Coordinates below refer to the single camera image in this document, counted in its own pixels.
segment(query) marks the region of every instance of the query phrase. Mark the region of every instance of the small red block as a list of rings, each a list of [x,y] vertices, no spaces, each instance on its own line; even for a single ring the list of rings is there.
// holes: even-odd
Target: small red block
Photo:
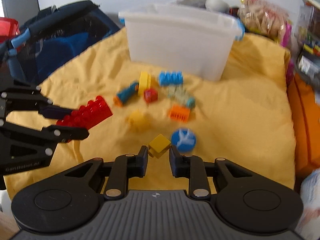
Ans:
[[[87,106],[80,106],[71,115],[66,115],[63,120],[58,120],[56,125],[84,127],[87,130],[112,116],[112,112],[102,96],[97,96],[95,101],[90,100]]]
[[[147,103],[151,103],[151,102],[157,101],[158,100],[158,91],[153,89],[153,88],[144,90],[143,99]]]

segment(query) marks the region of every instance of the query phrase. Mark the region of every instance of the blue disc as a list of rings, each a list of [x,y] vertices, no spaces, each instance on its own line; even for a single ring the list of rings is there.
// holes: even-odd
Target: blue disc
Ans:
[[[190,152],[196,145],[196,136],[188,128],[179,128],[171,135],[171,144],[175,145],[179,152]]]

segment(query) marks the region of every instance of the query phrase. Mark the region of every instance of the white storage container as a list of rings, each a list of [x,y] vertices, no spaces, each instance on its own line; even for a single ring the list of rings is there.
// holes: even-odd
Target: white storage container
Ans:
[[[120,12],[130,58],[175,71],[220,80],[236,36],[236,18],[181,5],[148,5]]]

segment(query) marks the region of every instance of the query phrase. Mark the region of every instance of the yellow toy block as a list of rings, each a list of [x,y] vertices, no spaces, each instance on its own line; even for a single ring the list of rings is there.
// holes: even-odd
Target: yellow toy block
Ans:
[[[132,112],[126,119],[130,125],[130,130],[135,132],[143,132],[150,128],[148,118],[139,110]]]
[[[149,89],[151,87],[151,75],[148,72],[141,72],[140,80],[139,80],[139,90],[138,95],[142,96],[144,90]]]
[[[166,137],[159,134],[149,143],[148,153],[151,157],[160,158],[170,148],[170,144]]]

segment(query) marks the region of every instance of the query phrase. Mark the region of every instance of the gray ribbed surface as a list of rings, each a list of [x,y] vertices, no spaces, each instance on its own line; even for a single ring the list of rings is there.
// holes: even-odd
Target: gray ribbed surface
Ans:
[[[299,240],[292,232],[252,236],[223,224],[209,204],[189,199],[183,190],[129,191],[125,199],[108,201],[87,225],[60,236],[25,231],[14,240]]]

